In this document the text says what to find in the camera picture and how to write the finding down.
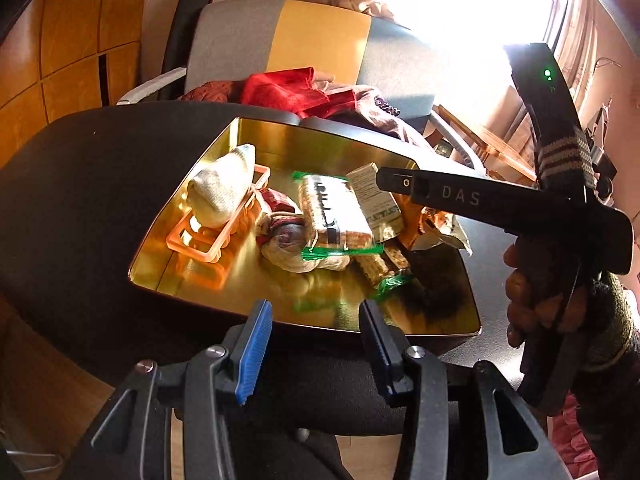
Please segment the right hand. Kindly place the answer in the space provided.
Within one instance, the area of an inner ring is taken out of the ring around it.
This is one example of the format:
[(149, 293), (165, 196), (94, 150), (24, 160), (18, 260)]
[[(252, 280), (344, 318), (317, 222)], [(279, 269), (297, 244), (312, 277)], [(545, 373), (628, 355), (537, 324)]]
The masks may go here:
[(578, 286), (566, 299), (563, 285), (555, 283), (546, 267), (550, 256), (551, 249), (542, 240), (527, 237), (518, 237), (503, 255), (512, 269), (504, 284), (509, 300), (506, 340), (512, 348), (518, 348), (538, 327), (579, 332), (589, 316), (596, 285)]

